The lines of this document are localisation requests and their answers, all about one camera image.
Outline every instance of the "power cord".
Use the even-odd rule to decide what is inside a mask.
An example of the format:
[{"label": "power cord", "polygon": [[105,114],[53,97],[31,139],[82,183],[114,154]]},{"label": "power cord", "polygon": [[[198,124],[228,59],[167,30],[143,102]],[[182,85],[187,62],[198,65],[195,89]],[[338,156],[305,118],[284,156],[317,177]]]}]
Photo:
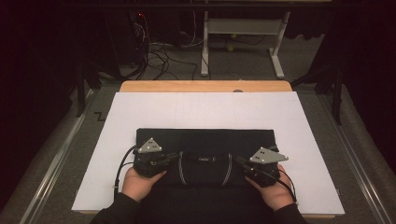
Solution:
[{"label": "power cord", "polygon": [[119,170],[117,171],[116,180],[114,181],[114,200],[116,200],[117,195],[119,194],[120,173],[121,173],[122,168],[123,168],[125,165],[127,165],[127,164],[133,163],[133,162],[127,162],[127,163],[125,163],[125,160],[126,160],[126,158],[128,157],[128,155],[129,155],[132,151],[134,151],[135,149],[138,149],[138,148],[139,148],[139,147],[138,147],[137,145],[136,145],[136,146],[133,146],[133,147],[131,147],[131,148],[129,148],[128,151],[125,153],[124,157],[122,158],[122,161],[121,161]]}]

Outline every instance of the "silver metal plate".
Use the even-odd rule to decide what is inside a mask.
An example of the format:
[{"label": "silver metal plate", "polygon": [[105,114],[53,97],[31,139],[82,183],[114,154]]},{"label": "silver metal plate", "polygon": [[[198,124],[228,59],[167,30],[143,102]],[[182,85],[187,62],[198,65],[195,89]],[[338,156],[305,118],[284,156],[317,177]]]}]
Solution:
[{"label": "silver metal plate", "polygon": [[158,152],[162,151],[163,148],[160,147],[153,138],[150,138],[139,150],[139,153],[148,153],[148,152]]},{"label": "silver metal plate", "polygon": [[251,162],[256,162],[260,164],[268,164],[278,161],[287,161],[289,157],[284,156],[280,153],[274,152],[265,147],[261,147],[251,158]]}]

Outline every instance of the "human hand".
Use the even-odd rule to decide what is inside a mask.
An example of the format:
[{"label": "human hand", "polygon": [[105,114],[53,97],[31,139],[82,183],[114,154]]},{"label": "human hand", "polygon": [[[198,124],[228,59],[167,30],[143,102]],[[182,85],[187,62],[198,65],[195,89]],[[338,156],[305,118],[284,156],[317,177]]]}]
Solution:
[{"label": "human hand", "polygon": [[[282,165],[279,164],[277,168],[280,171],[285,172],[285,169],[283,169]],[[290,180],[282,172],[280,172],[279,179],[290,187]],[[293,199],[291,198],[289,190],[278,182],[276,182],[273,186],[262,188],[250,178],[246,177],[246,180],[262,194],[262,199],[264,202],[274,211],[293,203]]]},{"label": "human hand", "polygon": [[140,202],[151,191],[152,186],[161,177],[166,174],[166,171],[159,173],[152,178],[147,178],[139,175],[137,171],[131,167],[125,174],[124,182],[122,185],[122,193],[128,197]]}]

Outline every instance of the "black sleeve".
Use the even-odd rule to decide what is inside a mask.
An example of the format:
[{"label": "black sleeve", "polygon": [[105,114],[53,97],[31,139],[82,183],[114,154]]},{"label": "black sleeve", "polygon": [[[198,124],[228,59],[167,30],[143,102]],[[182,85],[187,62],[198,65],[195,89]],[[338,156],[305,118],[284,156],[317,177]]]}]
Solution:
[{"label": "black sleeve", "polygon": [[273,220],[275,224],[307,224],[295,203],[274,212]]},{"label": "black sleeve", "polygon": [[139,209],[139,203],[123,193],[108,208],[101,210],[91,221],[91,224],[123,224],[134,223],[134,217]]}]

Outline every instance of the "table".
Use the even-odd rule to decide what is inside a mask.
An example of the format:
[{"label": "table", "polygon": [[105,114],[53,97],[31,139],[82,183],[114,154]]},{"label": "table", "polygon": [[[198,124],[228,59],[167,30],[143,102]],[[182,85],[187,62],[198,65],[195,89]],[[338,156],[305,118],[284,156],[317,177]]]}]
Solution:
[{"label": "table", "polygon": [[273,129],[276,144],[290,158],[281,164],[293,178],[302,214],[345,213],[298,96],[281,80],[124,82],[72,210],[96,213],[112,203],[115,173],[138,128]]},{"label": "table", "polygon": [[[288,0],[234,0],[235,2],[290,2]],[[331,2],[332,0],[295,0],[292,2]],[[283,35],[288,25],[290,12],[286,11],[282,19],[278,20],[242,20],[242,19],[210,19],[209,13],[206,11],[204,16],[204,45],[201,60],[201,76],[206,77],[209,74],[209,49],[207,47],[208,34],[244,34],[244,35],[276,35],[276,43],[273,48],[269,48],[269,54],[279,79],[285,78],[282,66],[280,65],[277,54]]]}]

